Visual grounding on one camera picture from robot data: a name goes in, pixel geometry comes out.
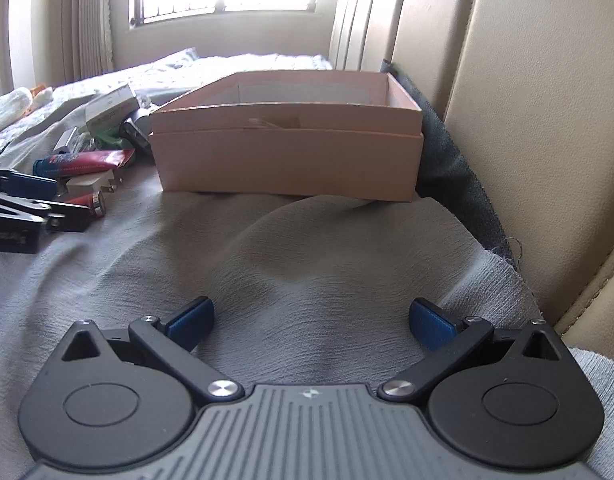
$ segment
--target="pink box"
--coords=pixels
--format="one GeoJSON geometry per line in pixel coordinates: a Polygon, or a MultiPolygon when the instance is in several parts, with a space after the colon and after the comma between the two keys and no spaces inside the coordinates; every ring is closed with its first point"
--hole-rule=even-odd
{"type": "Polygon", "coordinates": [[[149,140],[165,191],[410,201],[421,120],[388,74],[243,72],[154,112],[149,140]]]}

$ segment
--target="dark gray fabric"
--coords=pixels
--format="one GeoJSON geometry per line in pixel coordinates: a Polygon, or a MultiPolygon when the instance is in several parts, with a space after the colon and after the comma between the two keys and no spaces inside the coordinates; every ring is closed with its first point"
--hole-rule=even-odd
{"type": "Polygon", "coordinates": [[[397,65],[383,61],[381,72],[393,75],[423,110],[425,140],[416,183],[418,195],[440,202],[485,249],[514,265],[510,244],[490,199],[436,110],[397,65]]]}

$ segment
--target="white curtain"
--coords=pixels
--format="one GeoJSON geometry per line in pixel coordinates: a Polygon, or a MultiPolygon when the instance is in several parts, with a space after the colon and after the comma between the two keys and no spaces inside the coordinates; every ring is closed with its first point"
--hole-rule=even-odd
{"type": "Polygon", "coordinates": [[[71,0],[71,50],[76,81],[114,70],[109,0],[71,0]]]}

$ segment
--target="stitched seam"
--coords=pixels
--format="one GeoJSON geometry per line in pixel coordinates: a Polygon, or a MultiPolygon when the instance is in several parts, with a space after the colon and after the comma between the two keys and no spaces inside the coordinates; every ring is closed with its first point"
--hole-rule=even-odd
{"type": "Polygon", "coordinates": [[[445,113],[443,114],[443,122],[445,122],[445,119],[447,118],[447,110],[449,110],[449,105],[452,102],[453,90],[456,86],[456,79],[458,78],[458,70],[461,67],[461,64],[463,62],[463,57],[465,55],[465,44],[467,43],[467,34],[469,33],[469,28],[470,28],[470,25],[472,24],[472,18],[474,16],[474,4],[475,3],[476,3],[476,0],[472,0],[472,4],[469,10],[469,17],[467,18],[467,23],[465,25],[465,34],[463,35],[461,53],[458,56],[458,63],[456,63],[456,70],[453,73],[452,89],[449,91],[449,99],[447,99],[447,106],[445,106],[445,113]]]}
{"type": "MultiPolygon", "coordinates": [[[[596,269],[596,272],[594,273],[594,275],[591,277],[591,279],[588,281],[587,285],[585,285],[585,287],[583,287],[583,290],[580,292],[580,294],[578,295],[578,298],[580,298],[580,295],[588,288],[588,286],[590,286],[590,283],[594,281],[594,279],[598,276],[599,272],[601,271],[603,265],[605,264],[605,262],[607,261],[607,258],[609,257],[609,255],[612,253],[612,251],[614,250],[614,246],[612,247],[612,249],[609,251],[609,253],[607,253],[607,256],[605,257],[605,259],[603,260],[603,262],[598,266],[598,268],[596,269]]],[[[571,329],[576,322],[580,319],[580,317],[585,313],[585,311],[591,306],[592,303],[594,303],[594,300],[596,300],[596,298],[600,295],[601,291],[605,288],[605,286],[607,285],[607,283],[609,283],[609,281],[614,277],[614,268],[612,269],[612,272],[610,273],[609,276],[607,276],[606,279],[603,280],[603,283],[601,283],[600,287],[598,288],[598,290],[594,293],[594,295],[590,298],[590,300],[587,302],[587,304],[585,305],[585,307],[583,307],[583,309],[578,313],[578,316],[575,317],[574,320],[572,320],[571,323],[569,323],[569,325],[567,325],[567,328],[562,332],[561,336],[564,336],[567,333],[567,330],[571,329]]]]}

